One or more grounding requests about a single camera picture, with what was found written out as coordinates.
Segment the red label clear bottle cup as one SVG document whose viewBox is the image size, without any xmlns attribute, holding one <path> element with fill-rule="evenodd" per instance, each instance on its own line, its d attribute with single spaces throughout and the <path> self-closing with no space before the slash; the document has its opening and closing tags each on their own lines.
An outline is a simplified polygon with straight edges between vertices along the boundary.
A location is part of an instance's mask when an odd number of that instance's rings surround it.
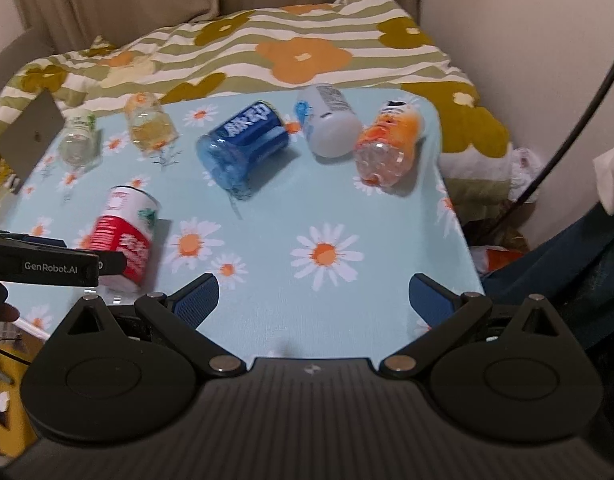
<svg viewBox="0 0 614 480">
<path fill-rule="evenodd" d="M 106 206 L 94 223 L 89 248 L 121 252 L 123 270 L 102 275 L 99 283 L 119 292 L 136 292 L 147 273 L 159 203 L 147 192 L 129 185 L 110 189 Z"/>
</svg>

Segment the green label clear bottle cup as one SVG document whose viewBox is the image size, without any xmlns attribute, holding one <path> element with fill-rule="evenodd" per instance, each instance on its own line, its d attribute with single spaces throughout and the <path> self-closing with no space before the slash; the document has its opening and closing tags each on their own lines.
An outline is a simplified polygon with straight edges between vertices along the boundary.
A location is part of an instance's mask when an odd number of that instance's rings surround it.
<svg viewBox="0 0 614 480">
<path fill-rule="evenodd" d="M 69 110 L 60 132 L 59 155 L 72 168 L 88 166 L 97 155 L 96 116 L 90 110 Z"/>
</svg>

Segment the yellow orange bottle cup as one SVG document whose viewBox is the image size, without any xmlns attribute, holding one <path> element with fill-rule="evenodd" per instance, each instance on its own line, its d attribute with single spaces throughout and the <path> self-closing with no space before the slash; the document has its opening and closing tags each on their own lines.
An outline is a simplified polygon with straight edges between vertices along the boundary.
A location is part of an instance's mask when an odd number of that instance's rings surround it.
<svg viewBox="0 0 614 480">
<path fill-rule="evenodd" d="M 178 138 L 178 132 L 159 99 L 149 92 L 129 96 L 125 107 L 132 144 L 144 155 L 161 151 Z"/>
</svg>

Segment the blue bottle cup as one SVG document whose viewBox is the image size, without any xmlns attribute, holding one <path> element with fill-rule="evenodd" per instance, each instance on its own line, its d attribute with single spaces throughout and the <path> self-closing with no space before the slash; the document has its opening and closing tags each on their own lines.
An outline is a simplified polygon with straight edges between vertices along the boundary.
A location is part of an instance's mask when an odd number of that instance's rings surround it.
<svg viewBox="0 0 614 480">
<path fill-rule="evenodd" d="M 196 155 L 219 188 L 246 198 L 252 172 L 289 144 L 289 133 L 275 109 L 256 101 L 201 136 Z"/>
</svg>

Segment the orange cartoon bottle cup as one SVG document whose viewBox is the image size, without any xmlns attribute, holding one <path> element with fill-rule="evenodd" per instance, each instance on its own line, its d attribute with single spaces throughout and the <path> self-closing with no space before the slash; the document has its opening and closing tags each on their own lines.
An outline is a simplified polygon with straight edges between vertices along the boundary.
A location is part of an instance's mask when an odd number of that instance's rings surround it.
<svg viewBox="0 0 614 480">
<path fill-rule="evenodd" d="M 388 100 L 354 147 L 359 178 L 367 185 L 392 188 L 413 167 L 424 119 L 414 100 Z"/>
</svg>

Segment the white bottle cup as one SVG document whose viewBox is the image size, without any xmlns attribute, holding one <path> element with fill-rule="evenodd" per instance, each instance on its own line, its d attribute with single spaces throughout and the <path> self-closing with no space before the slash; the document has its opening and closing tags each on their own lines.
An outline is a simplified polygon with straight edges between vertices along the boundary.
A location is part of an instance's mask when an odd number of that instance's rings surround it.
<svg viewBox="0 0 614 480">
<path fill-rule="evenodd" d="M 309 150 L 318 157 L 348 155 L 363 130 L 343 93 L 331 84 L 313 84 L 299 90 L 294 112 Z"/>
</svg>

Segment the grey laptop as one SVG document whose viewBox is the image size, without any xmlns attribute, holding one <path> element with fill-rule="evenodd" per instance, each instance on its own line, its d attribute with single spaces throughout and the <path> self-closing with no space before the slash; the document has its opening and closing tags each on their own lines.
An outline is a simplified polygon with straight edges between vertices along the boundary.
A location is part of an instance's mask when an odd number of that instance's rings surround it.
<svg viewBox="0 0 614 480">
<path fill-rule="evenodd" d="M 0 137 L 0 156 L 13 174 L 10 192 L 18 194 L 65 124 L 51 92 L 42 90 Z"/>
</svg>

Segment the daisy print blue tablecloth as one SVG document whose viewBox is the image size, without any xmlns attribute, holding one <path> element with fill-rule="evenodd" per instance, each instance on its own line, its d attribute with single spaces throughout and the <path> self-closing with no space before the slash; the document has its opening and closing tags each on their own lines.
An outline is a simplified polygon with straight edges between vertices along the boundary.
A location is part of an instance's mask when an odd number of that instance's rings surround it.
<svg viewBox="0 0 614 480">
<path fill-rule="evenodd" d="M 144 289 L 170 293 L 215 274 L 219 301 L 200 327 L 207 338 L 247 362 L 380 361 L 426 330 L 429 311 L 409 297 L 412 275 L 459 293 L 480 283 L 437 167 L 435 107 L 395 89 L 348 89 L 345 98 L 364 124 L 392 100 L 422 116 L 414 166 L 390 191 L 365 185 L 349 158 L 316 159 L 294 132 L 252 175 L 251 196 L 231 200 L 195 144 L 254 96 L 214 96 L 167 105 L 178 136 L 152 157 L 130 143 L 120 114 L 99 120 L 102 155 L 86 174 L 69 174 L 50 148 L 0 224 L 84 246 L 110 189 L 142 188 L 161 206 Z"/>
</svg>

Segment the striped floral duvet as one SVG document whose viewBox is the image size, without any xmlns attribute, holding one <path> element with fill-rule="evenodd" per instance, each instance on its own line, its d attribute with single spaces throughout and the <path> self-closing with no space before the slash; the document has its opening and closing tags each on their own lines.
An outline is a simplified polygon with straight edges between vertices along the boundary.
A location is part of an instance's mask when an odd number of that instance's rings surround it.
<svg viewBox="0 0 614 480">
<path fill-rule="evenodd" d="M 309 84 L 423 96 L 441 120 L 439 169 L 459 219 L 499 214 L 511 186 L 510 133 L 394 0 L 241 11 L 155 29 L 121 47 L 97 38 L 85 50 L 37 55 L 0 84 L 0 137 L 45 90 L 61 110 L 106 116 L 140 91 L 169 104 Z"/>
</svg>

